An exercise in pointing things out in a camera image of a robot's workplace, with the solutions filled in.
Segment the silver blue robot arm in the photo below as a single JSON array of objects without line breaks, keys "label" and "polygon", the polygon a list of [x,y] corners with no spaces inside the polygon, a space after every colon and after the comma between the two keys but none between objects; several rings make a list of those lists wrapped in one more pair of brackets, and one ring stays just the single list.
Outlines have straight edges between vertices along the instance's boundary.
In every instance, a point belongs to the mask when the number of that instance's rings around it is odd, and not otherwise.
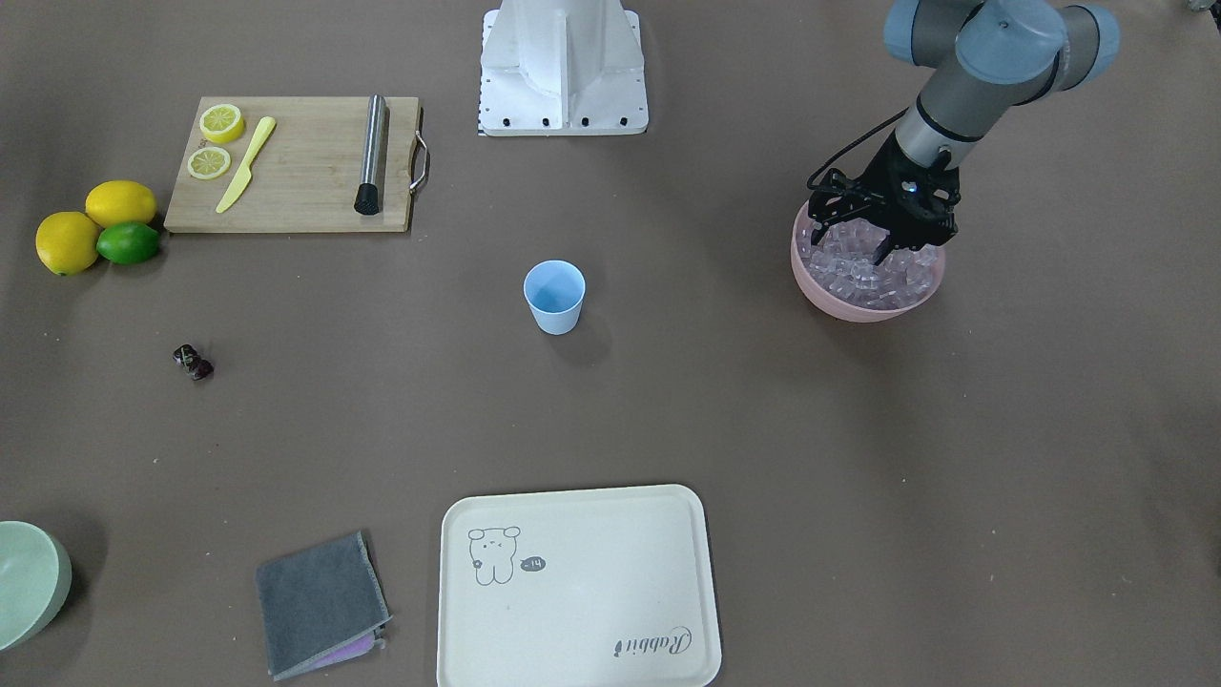
[{"label": "silver blue robot arm", "polygon": [[811,243],[864,220],[882,229],[872,261],[941,246],[958,236],[960,168],[1009,109],[1103,74],[1121,48],[1115,13],[1095,4],[897,1],[882,40],[891,56],[929,67],[910,109],[860,176],[825,162],[808,178]]}]

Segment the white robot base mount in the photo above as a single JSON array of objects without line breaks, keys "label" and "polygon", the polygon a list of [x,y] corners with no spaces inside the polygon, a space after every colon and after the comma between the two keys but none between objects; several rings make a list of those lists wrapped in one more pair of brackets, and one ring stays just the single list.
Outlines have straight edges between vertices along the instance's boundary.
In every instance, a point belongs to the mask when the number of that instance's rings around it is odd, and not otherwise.
[{"label": "white robot base mount", "polygon": [[503,1],[484,13],[480,135],[640,135],[639,13],[619,1]]}]

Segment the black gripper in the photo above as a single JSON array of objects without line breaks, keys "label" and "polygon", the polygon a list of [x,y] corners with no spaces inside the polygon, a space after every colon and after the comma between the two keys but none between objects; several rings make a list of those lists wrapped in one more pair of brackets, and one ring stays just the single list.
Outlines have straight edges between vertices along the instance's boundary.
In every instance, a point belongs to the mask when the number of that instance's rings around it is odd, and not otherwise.
[{"label": "black gripper", "polygon": [[871,262],[882,266],[897,249],[917,251],[941,246],[958,236],[954,210],[961,200],[958,170],[949,168],[949,154],[938,154],[930,166],[911,160],[890,134],[858,177],[832,165],[858,140],[827,160],[808,178],[810,243],[818,251],[830,227],[863,218],[880,227],[882,242]]}]

